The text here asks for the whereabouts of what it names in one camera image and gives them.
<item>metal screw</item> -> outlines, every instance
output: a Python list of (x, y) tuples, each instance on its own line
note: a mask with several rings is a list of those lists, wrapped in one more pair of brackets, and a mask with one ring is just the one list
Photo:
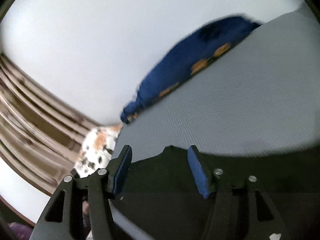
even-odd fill
[(72, 180), (72, 177), (70, 175), (65, 176), (64, 179), (63, 179), (64, 182), (69, 182), (71, 180)]
[(257, 178), (255, 176), (249, 176), (248, 178), (251, 182), (256, 182)]
[(98, 174), (99, 175), (104, 175), (107, 173), (107, 170), (106, 169), (101, 169), (101, 170), (98, 170)]
[(222, 169), (214, 169), (214, 173), (217, 175), (222, 175), (223, 174), (223, 170)]

